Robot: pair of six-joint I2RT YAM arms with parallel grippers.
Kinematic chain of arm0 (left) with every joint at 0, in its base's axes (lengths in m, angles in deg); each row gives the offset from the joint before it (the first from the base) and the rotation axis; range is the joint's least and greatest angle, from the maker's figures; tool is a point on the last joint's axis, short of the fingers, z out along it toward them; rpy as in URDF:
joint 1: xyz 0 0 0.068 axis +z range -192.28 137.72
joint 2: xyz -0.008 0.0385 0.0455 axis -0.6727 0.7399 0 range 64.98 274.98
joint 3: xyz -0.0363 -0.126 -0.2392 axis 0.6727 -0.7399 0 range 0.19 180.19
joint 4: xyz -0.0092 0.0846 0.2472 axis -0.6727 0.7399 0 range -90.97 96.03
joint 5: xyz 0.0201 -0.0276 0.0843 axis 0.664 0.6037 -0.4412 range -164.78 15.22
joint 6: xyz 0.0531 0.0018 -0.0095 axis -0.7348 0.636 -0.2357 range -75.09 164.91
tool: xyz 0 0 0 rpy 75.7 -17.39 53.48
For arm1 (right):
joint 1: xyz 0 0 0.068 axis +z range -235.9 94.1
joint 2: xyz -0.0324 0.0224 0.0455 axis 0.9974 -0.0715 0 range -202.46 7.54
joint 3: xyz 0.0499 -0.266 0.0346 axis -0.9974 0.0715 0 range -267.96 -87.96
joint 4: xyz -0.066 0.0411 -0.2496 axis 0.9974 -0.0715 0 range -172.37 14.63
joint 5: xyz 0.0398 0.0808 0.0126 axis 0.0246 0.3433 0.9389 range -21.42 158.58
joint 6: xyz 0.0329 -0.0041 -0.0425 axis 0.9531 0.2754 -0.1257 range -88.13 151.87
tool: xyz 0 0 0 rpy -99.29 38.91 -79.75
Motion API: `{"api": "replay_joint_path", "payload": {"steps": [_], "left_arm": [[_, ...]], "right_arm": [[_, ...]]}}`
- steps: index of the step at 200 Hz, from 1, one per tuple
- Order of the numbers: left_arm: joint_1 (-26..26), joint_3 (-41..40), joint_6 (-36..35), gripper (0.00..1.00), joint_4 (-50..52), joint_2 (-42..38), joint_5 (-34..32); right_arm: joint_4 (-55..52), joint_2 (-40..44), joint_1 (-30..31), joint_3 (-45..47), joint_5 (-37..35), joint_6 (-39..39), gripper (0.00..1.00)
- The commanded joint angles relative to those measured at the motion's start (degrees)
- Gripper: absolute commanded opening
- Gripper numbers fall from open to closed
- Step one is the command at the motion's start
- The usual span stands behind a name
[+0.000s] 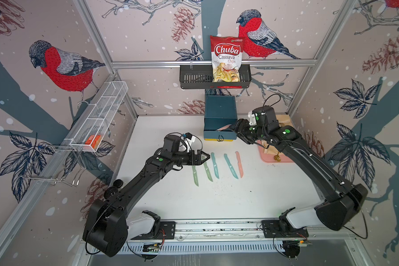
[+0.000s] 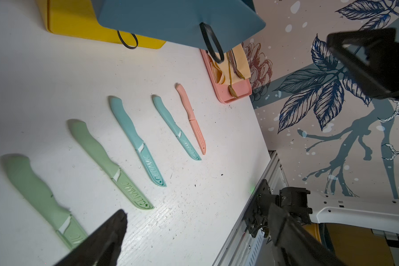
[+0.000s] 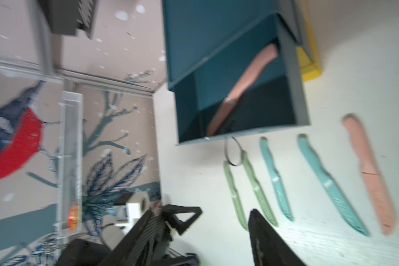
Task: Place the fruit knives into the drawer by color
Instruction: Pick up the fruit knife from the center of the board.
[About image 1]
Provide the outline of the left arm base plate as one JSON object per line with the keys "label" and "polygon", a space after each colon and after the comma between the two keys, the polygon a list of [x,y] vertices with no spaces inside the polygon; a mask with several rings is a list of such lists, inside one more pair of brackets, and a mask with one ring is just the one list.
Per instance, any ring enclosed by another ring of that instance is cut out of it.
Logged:
{"label": "left arm base plate", "polygon": [[136,236],[131,240],[168,240],[175,238],[175,221],[160,221],[155,223],[149,233]]}

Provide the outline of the yellow drawer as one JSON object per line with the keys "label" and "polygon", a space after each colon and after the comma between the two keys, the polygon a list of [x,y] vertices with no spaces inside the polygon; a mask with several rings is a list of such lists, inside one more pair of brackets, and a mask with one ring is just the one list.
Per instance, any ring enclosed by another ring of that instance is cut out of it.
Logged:
{"label": "yellow drawer", "polygon": [[220,138],[220,139],[205,139],[205,141],[216,141],[216,142],[228,141],[228,142],[232,142],[233,140],[232,139],[227,140],[227,139]]}

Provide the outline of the turquoise knife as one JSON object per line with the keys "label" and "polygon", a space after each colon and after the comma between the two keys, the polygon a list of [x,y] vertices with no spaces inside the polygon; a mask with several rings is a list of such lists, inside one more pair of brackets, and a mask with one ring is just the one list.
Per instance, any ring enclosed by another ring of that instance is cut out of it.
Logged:
{"label": "turquoise knife", "polygon": [[233,167],[233,165],[232,165],[231,162],[230,162],[230,159],[229,159],[228,155],[227,155],[227,154],[224,154],[224,158],[225,158],[225,161],[226,161],[226,163],[227,163],[227,166],[228,166],[228,168],[229,168],[229,170],[230,170],[232,176],[233,176],[235,179],[239,179],[239,177],[238,177],[238,175],[237,175],[237,173],[236,173],[236,171],[235,171],[235,168]]}

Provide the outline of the teal top drawer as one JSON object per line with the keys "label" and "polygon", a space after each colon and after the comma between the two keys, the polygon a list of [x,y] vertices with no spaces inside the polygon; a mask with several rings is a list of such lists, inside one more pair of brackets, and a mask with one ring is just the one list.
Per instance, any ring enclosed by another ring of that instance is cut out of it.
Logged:
{"label": "teal top drawer", "polygon": [[232,139],[236,140],[237,135],[231,130],[217,131],[217,129],[228,124],[235,124],[237,119],[205,118],[203,135],[205,139]]}

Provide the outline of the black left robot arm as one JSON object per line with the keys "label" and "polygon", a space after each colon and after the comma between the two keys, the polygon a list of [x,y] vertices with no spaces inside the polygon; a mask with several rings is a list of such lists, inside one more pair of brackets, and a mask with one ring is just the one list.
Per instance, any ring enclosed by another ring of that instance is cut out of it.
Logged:
{"label": "black left robot arm", "polygon": [[146,160],[141,171],[127,185],[115,181],[108,187],[104,198],[96,199],[89,209],[83,232],[85,245],[113,257],[128,240],[138,236],[166,239],[159,215],[142,211],[130,218],[129,213],[170,171],[180,171],[185,165],[203,165],[210,159],[209,154],[192,148],[194,140],[195,136],[190,133],[166,135],[163,146]]}

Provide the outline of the salmon pink knife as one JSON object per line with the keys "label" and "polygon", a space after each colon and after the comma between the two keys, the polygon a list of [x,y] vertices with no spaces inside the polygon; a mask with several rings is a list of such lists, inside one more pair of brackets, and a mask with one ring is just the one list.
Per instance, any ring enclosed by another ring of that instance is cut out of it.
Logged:
{"label": "salmon pink knife", "polygon": [[230,129],[231,126],[232,126],[231,124],[228,124],[228,125],[226,125],[226,126],[223,126],[223,127],[219,128],[219,129],[217,129],[217,131],[228,130],[228,129]]}

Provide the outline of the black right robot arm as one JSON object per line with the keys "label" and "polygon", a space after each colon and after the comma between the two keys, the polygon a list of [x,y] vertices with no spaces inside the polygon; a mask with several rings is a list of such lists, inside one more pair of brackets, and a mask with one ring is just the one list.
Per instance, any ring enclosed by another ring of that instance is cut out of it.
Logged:
{"label": "black right robot arm", "polygon": [[296,163],[319,189],[322,200],[315,206],[293,207],[279,216],[282,233],[317,225],[339,231],[362,211],[368,194],[365,186],[353,185],[338,174],[308,147],[294,127],[280,126],[271,106],[254,109],[248,119],[238,119],[223,108],[206,110],[205,130],[230,130],[248,145],[265,141]]}

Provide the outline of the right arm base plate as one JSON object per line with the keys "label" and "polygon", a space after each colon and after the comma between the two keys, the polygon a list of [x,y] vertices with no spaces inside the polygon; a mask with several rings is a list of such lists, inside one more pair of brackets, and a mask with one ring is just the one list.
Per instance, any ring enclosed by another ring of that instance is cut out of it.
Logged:
{"label": "right arm base plate", "polygon": [[291,225],[278,219],[261,220],[259,227],[265,238],[308,238],[309,233],[306,228],[293,228]]}

